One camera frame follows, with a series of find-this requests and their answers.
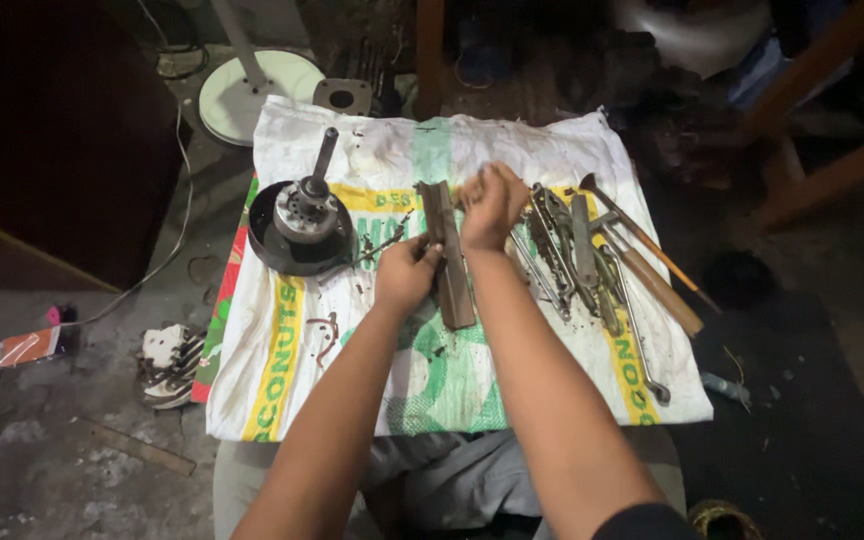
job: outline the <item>person's left hand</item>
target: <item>person's left hand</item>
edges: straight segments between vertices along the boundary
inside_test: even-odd
[[[426,298],[443,253],[443,245],[435,244],[420,256],[428,242],[428,232],[423,232],[382,252],[375,276],[376,308],[404,320]]]

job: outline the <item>black sleeve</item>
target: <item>black sleeve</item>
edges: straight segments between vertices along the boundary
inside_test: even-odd
[[[702,540],[667,504],[630,506],[602,523],[592,540]]]

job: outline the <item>hand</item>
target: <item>hand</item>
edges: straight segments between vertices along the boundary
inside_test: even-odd
[[[488,163],[462,187],[462,251],[501,252],[529,201],[529,188],[501,161]]]
[[[428,243],[428,232],[423,232],[382,251],[375,276],[376,308],[404,320],[428,296],[443,252],[443,245],[435,244],[422,254]]]

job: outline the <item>forearm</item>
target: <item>forearm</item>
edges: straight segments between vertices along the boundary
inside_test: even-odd
[[[341,535],[368,461],[401,324],[399,315],[378,307],[366,314],[298,411],[233,538]]]
[[[589,538],[617,510],[656,500],[605,399],[510,260],[498,251],[466,257],[502,401],[558,536]]]

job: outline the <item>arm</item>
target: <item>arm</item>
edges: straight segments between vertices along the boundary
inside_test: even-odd
[[[341,536],[368,461],[396,334],[428,295],[442,256],[436,245],[419,258],[427,242],[421,235],[382,253],[375,305],[295,416],[234,540]]]
[[[502,402],[545,517],[559,538],[589,540],[619,510],[662,496],[502,252],[527,188],[501,163],[469,182],[462,248]]]

